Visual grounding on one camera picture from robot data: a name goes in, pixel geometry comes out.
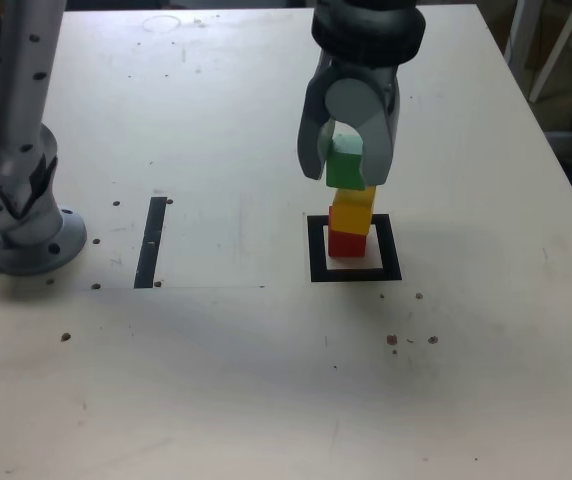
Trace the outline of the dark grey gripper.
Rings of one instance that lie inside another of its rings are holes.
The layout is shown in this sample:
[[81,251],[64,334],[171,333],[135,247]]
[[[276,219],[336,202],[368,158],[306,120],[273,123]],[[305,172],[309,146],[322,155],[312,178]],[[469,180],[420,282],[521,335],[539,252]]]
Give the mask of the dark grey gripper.
[[[329,87],[335,80],[332,69],[343,79]],[[320,52],[315,73],[306,88],[297,137],[297,156],[305,177],[321,178],[325,160],[319,141],[331,116],[352,127],[362,140],[360,174],[364,183],[379,186],[386,182],[399,118],[396,75],[396,66],[371,68]]]

